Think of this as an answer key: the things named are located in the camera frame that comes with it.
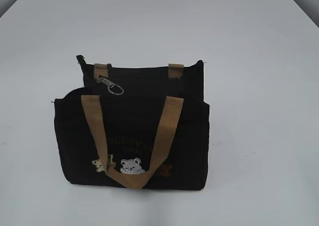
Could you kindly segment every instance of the white bear embroidery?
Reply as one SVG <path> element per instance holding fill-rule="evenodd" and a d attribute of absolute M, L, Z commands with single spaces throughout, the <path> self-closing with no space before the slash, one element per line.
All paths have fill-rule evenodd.
<path fill-rule="evenodd" d="M 142 174 L 145 172 L 145 170 L 142 169 L 140 163 L 141 163 L 140 158 L 135 158 L 131 160 L 121 160 L 122 168 L 120 169 L 120 171 L 123 174 L 130 174 L 130 175 Z"/>
<path fill-rule="evenodd" d="M 97 172 L 102 172 L 102 171 L 104 171 L 103 165 L 102 165 L 100 159 L 92 160 L 92 164 L 96 166 L 96 171 L 97 171 Z"/>

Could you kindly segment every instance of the white surface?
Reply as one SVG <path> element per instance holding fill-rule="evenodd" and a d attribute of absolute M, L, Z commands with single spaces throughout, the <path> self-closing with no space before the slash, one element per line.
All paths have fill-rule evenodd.
<path fill-rule="evenodd" d="M 318 52 L 292 0 L 19 0 L 0 19 L 0 225 L 319 225 Z M 64 179 L 50 101 L 82 86 L 77 54 L 207 62 L 204 190 Z"/>

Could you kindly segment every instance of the bag strap loop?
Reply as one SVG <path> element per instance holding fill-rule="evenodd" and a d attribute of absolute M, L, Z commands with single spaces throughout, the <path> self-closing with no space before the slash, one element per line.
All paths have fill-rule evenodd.
<path fill-rule="evenodd" d="M 108 147 L 100 96 L 82 95 L 81 101 L 85 118 L 93 135 L 105 173 L 126 188 L 142 188 L 158 167 L 167 159 L 175 136 L 184 99 L 166 97 L 155 137 L 150 168 L 148 171 L 138 175 L 120 173 L 114 169 L 113 164 L 108 162 Z"/>
<path fill-rule="evenodd" d="M 101 64 L 101 63 L 95 63 L 94 64 L 94 79 L 97 80 L 100 78 L 100 75 L 104 77 L 109 77 L 109 69 L 112 68 L 112 65 L 110 63 L 108 64 Z"/>
<path fill-rule="evenodd" d="M 184 65 L 169 63 L 168 64 L 168 78 L 178 78 L 180 79 L 183 76 Z"/>

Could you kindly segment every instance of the canvas bag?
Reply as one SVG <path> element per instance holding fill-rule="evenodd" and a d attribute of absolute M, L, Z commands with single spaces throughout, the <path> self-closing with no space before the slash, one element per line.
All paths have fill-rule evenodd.
<path fill-rule="evenodd" d="M 55 101 L 61 165 L 71 183 L 200 190 L 207 176 L 209 106 L 175 97 L 97 96 Z M 138 168 L 138 174 L 128 174 Z"/>
<path fill-rule="evenodd" d="M 107 96 L 113 93 L 135 96 L 173 96 L 203 101 L 203 61 L 190 67 L 169 64 L 156 68 L 115 68 L 112 64 L 87 64 L 82 55 L 77 56 L 83 72 L 84 86 L 95 94 Z M 110 91 L 107 84 L 98 82 L 105 77 L 116 84 Z"/>

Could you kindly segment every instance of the metal clasp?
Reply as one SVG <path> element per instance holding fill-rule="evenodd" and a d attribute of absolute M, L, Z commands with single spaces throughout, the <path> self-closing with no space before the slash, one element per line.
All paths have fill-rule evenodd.
<path fill-rule="evenodd" d="M 108 86 L 108 90 L 109 90 L 109 92 L 110 92 L 111 94 L 114 94 L 114 95 L 122 95 L 122 94 L 124 93 L 124 89 L 123 89 L 121 86 L 119 86 L 119 85 L 117 85 L 117 84 L 111 82 L 109 79 L 107 79 L 107 78 L 105 78 L 105 77 L 100 77 L 100 78 L 98 78 L 98 79 L 96 80 L 96 82 L 97 82 L 97 83 L 104 83 L 106 86 Z M 118 89 L 120 90 L 120 92 L 119 92 L 119 93 L 113 92 L 113 91 L 112 91 L 113 88 L 118 88 Z"/>

